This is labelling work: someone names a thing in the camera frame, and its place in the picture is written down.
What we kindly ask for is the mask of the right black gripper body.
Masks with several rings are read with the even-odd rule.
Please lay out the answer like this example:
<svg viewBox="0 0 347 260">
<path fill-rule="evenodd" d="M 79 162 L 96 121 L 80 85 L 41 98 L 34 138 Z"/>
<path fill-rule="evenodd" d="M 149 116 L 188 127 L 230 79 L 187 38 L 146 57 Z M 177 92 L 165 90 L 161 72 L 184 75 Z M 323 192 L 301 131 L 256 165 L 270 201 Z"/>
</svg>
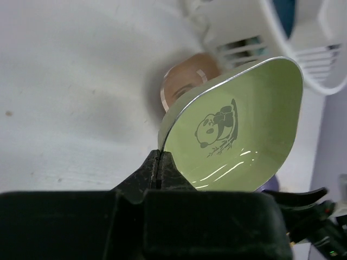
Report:
<svg viewBox="0 0 347 260">
<path fill-rule="evenodd" d="M 325 259 L 346 259 L 346 205 L 320 202 L 325 187 L 305 193 L 264 190 L 281 209 L 287 234 L 294 244 L 310 242 Z"/>
</svg>

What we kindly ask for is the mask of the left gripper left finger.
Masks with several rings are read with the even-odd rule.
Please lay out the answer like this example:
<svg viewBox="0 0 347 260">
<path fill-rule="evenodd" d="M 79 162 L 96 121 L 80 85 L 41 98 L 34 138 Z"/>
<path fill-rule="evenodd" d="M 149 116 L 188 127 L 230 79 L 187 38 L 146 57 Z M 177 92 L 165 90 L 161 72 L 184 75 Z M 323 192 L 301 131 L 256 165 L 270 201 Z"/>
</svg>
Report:
<svg viewBox="0 0 347 260">
<path fill-rule="evenodd" d="M 1 194 L 1 259 L 142 259 L 141 202 L 160 152 L 108 191 Z"/>
</svg>

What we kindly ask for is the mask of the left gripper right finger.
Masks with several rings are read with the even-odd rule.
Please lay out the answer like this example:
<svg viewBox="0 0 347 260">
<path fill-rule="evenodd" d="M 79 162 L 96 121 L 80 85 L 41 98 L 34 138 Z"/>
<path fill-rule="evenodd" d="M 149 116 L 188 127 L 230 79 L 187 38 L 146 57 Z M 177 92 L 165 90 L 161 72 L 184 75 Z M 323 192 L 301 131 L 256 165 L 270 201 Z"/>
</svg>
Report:
<svg viewBox="0 0 347 260">
<path fill-rule="evenodd" d="M 177 180 L 171 153 L 160 156 L 157 190 L 143 201 L 146 259 L 292 259 L 285 223 L 274 199 L 259 192 L 203 192 Z"/>
</svg>

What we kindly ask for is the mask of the green square panda plate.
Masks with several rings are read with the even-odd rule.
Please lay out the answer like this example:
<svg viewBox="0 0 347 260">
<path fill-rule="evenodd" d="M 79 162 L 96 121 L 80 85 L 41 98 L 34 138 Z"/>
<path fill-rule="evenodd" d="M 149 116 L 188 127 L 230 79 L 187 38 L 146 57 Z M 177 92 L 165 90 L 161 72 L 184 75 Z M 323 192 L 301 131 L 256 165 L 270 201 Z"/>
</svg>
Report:
<svg viewBox="0 0 347 260">
<path fill-rule="evenodd" d="M 293 147 L 302 95 L 291 58 L 246 63 L 180 96 L 163 117 L 158 148 L 199 191 L 255 191 Z"/>
</svg>

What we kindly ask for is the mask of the dark blue leaf-shaped plate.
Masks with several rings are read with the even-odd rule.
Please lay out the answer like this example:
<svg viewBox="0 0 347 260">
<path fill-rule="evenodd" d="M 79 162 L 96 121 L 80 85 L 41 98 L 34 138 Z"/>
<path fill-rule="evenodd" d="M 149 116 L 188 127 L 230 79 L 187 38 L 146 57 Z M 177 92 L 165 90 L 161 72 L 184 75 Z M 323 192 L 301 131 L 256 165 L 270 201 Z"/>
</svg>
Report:
<svg viewBox="0 0 347 260">
<path fill-rule="evenodd" d="M 295 24 L 296 0 L 272 0 L 280 24 L 287 38 L 291 37 Z"/>
</svg>

